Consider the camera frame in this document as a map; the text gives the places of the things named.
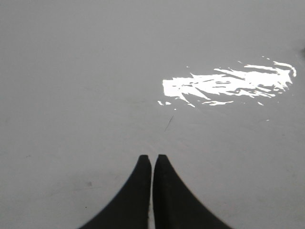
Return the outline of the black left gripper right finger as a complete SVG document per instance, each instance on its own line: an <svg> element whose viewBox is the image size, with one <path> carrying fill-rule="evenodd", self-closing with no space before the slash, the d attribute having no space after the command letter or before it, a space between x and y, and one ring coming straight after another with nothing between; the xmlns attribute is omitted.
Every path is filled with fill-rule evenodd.
<svg viewBox="0 0 305 229"><path fill-rule="evenodd" d="M180 179L166 155L155 163L152 201L157 229L229 229Z"/></svg>

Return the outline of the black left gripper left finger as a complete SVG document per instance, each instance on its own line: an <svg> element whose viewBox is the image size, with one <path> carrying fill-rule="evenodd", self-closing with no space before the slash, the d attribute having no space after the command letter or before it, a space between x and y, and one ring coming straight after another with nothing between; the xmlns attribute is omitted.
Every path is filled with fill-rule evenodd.
<svg viewBox="0 0 305 229"><path fill-rule="evenodd" d="M116 196L82 229L147 229L152 166L140 155L131 175Z"/></svg>

